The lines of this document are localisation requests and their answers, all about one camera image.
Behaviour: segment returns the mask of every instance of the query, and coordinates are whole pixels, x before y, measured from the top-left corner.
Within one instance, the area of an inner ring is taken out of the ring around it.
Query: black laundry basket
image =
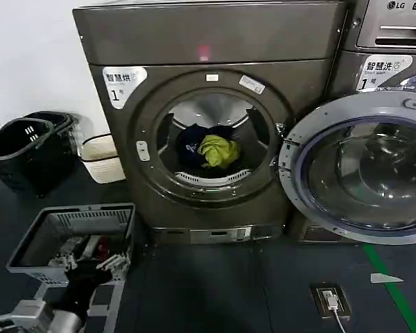
[[[73,169],[63,128],[51,121],[19,118],[0,129],[0,179],[12,190],[44,196]]]
[[[54,133],[62,138],[64,154],[76,154],[76,145],[71,138],[71,131],[76,123],[76,119],[73,116],[63,112],[39,111],[28,114],[25,118],[42,119],[53,123],[55,126]]]

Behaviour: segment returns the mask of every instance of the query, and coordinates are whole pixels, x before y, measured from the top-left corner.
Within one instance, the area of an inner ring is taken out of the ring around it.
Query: lg logo
[[[390,1],[387,4],[387,8],[392,10],[392,9],[404,9],[405,8],[405,2],[398,2],[396,3],[396,1]]]

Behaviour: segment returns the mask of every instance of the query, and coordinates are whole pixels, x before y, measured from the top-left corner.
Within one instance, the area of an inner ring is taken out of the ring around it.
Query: white wall
[[[84,117],[84,138],[109,132],[71,12],[96,2],[0,0],[0,127],[64,110]]]

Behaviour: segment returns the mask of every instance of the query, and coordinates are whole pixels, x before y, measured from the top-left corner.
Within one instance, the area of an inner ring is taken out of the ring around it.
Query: clothes
[[[207,162],[205,157],[197,152],[206,135],[207,128],[196,123],[179,133],[175,139],[175,149],[180,164],[191,168],[201,168],[202,164]]]
[[[205,156],[207,163],[203,167],[220,167],[226,169],[239,158],[240,146],[235,141],[228,141],[218,135],[207,135],[197,152]]]
[[[207,160],[204,154],[198,153],[198,149],[204,138],[207,135],[215,135],[230,140],[233,132],[233,127],[224,125],[205,128],[195,123],[185,128],[175,140],[175,149],[180,164],[186,167],[202,169]]]

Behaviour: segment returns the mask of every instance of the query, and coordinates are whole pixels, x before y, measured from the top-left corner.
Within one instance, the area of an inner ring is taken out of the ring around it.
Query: appliance top panel
[[[93,65],[317,60],[334,55],[343,1],[113,1],[75,9]]]
[[[353,22],[360,17],[363,20],[356,47],[413,50],[416,53],[416,0],[365,0],[357,7]]]
[[[192,3],[247,3],[254,2],[256,0],[112,0],[105,3],[96,3],[95,5],[83,6],[81,8],[97,8],[97,7],[108,7],[108,6],[138,6],[138,5],[148,5],[148,4],[161,4],[169,5],[173,3],[191,5]],[[259,1],[261,3],[265,2],[286,2],[286,3],[296,3],[296,2],[308,2],[308,3],[340,3],[339,0],[266,0]]]

